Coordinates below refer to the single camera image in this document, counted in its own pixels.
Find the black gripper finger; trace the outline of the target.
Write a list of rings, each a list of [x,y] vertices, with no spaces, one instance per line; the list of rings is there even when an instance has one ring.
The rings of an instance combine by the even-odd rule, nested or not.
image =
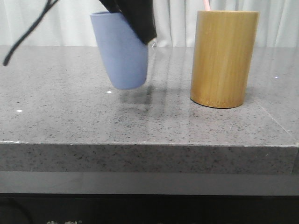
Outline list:
[[[152,0],[102,0],[111,13],[121,13],[138,38],[147,45],[157,37]]]

